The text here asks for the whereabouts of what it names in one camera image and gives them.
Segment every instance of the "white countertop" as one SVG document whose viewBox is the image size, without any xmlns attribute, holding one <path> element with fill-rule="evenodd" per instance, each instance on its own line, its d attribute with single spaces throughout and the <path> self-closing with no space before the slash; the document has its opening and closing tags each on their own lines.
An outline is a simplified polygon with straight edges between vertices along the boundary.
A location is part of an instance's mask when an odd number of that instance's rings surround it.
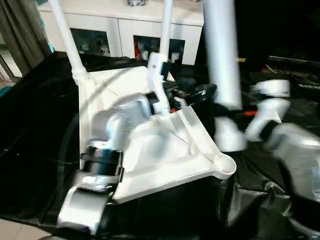
<svg viewBox="0 0 320 240">
<path fill-rule="evenodd" d="M 162 22 L 164 0 L 145 0 L 144 6 L 128 6 L 127 0 L 60 0 L 67 14 Z M 51 12 L 48 2 L 38 6 L 40 12 Z M 203 2 L 174 0 L 173 24 L 203 26 Z"/>
</svg>

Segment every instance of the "cabinet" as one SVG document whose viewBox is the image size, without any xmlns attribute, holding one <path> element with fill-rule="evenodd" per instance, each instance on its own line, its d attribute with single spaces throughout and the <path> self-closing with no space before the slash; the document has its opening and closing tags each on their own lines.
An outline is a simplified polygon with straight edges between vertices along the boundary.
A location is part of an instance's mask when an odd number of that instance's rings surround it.
<svg viewBox="0 0 320 240">
<path fill-rule="evenodd" d="M 127 0 L 60 2 L 80 53 L 145 59 L 159 50 L 164 0 L 146 0 L 144 6 L 134 7 L 128 6 Z M 56 51 L 65 52 L 49 3 L 38 9 L 49 41 Z M 195 64 L 203 25 L 202 2 L 174 1 L 170 60 Z"/>
<path fill-rule="evenodd" d="M 44 30 L 56 51 L 65 52 L 53 13 L 40 11 Z M 118 19 L 82 14 L 65 14 L 78 51 L 82 54 L 122 57 Z"/>
</svg>

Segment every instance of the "cabinet door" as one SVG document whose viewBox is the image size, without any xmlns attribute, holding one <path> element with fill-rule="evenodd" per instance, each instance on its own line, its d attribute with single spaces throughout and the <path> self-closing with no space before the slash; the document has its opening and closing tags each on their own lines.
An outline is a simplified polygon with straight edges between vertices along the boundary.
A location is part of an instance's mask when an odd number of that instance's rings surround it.
<svg viewBox="0 0 320 240">
<path fill-rule="evenodd" d="M 161 22 L 119 19 L 118 23 L 123 56 L 135 58 L 140 54 L 140 58 L 145 59 L 144 51 L 149 54 L 159 51 Z M 169 60 L 194 65 L 201 30 L 202 26 L 171 24 Z"/>
<path fill-rule="evenodd" d="M 65 52 L 52 12 L 40 12 L 44 29 L 56 51 Z M 122 57 L 116 18 L 65 14 L 78 51 L 82 54 Z"/>
</svg>

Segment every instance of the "white plastic tray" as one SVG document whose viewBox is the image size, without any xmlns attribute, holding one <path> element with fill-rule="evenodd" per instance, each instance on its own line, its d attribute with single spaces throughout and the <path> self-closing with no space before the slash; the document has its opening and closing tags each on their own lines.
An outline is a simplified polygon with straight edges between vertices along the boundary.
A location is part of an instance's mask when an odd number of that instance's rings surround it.
<svg viewBox="0 0 320 240">
<path fill-rule="evenodd" d="M 90 82 L 79 84 L 81 106 L 105 81 L 123 69 L 90 72 Z M 149 93 L 146 67 L 133 67 L 114 80 L 80 112 L 80 150 L 90 137 L 91 119 L 117 99 Z M 222 154 L 191 107 L 168 116 L 153 116 L 133 130 L 124 151 L 122 182 L 113 199 L 118 203 L 172 188 L 207 176 L 227 179 L 236 171 L 234 160 Z"/>
</svg>

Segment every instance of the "black cloth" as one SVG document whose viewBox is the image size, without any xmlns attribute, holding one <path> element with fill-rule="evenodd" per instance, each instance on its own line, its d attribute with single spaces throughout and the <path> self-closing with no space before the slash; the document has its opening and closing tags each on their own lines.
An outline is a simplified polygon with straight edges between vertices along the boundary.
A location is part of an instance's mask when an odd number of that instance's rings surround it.
<svg viewBox="0 0 320 240">
<path fill-rule="evenodd" d="M 146 66 L 147 62 L 83 55 L 90 72 Z M 194 78 L 208 82 L 206 69 L 173 65 L 177 82 Z M 274 74 L 241 77 L 244 103 L 250 84 Z M 294 99 L 288 121 L 319 133 L 317 103 Z M 194 107 L 214 135 L 207 103 Z M 56 229 L 68 182 L 79 167 L 79 125 L 73 126 L 65 159 L 59 159 L 62 139 L 79 114 L 78 87 L 64 53 L 48 57 L 0 98 L 0 218 Z M 207 177 L 112 206 L 110 239 L 296 239 L 289 222 L 291 197 L 286 193 L 278 161 L 259 143 L 230 154 L 237 171 L 227 180 Z"/>
</svg>

